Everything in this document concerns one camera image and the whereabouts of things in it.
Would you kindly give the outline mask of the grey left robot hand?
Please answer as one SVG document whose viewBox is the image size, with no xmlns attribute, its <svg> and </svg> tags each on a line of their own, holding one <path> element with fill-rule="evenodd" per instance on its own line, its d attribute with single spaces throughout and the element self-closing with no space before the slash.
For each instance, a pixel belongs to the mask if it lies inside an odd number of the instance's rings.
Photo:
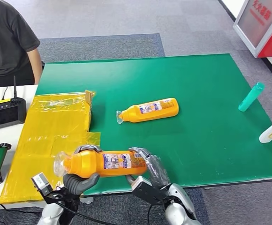
<svg viewBox="0 0 272 225">
<path fill-rule="evenodd" d="M 90 150 L 97 153 L 101 152 L 100 147 L 96 145 L 82 145 L 75 150 L 74 154 L 78 154 L 82 151 Z M 71 194 L 80 196 L 85 191 L 90 189 L 97 183 L 100 175 L 97 172 L 93 173 L 89 178 L 85 179 L 76 174 L 65 174 L 63 177 L 64 185 Z"/>
</svg>

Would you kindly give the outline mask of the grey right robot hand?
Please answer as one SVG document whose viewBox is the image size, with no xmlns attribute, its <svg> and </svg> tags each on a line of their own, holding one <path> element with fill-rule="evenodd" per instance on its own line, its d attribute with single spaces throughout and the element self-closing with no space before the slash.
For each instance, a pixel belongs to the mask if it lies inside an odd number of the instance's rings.
<svg viewBox="0 0 272 225">
<path fill-rule="evenodd" d="M 140 154 L 147 164 L 150 180 L 154 188 L 162 189 L 170 184 L 167 171 L 162 166 L 161 159 L 145 148 L 131 147 L 128 151 Z"/>
</svg>

